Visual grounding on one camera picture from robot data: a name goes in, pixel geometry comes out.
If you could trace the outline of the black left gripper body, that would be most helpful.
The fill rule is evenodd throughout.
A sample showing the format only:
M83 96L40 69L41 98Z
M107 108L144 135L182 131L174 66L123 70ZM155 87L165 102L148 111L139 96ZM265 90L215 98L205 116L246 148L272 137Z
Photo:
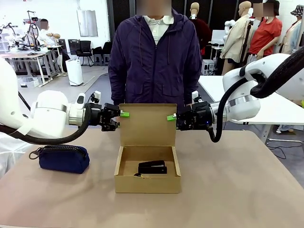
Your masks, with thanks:
M101 130L105 131L105 125L103 121L103 117L105 114L105 110L101 105L91 104L91 125L92 126L101 126Z

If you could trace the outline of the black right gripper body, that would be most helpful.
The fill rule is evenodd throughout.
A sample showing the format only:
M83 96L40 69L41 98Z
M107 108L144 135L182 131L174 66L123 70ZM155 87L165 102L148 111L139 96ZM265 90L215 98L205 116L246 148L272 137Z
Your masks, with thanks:
M194 111L195 130L207 130L211 125L211 110L208 102L199 102L192 105Z

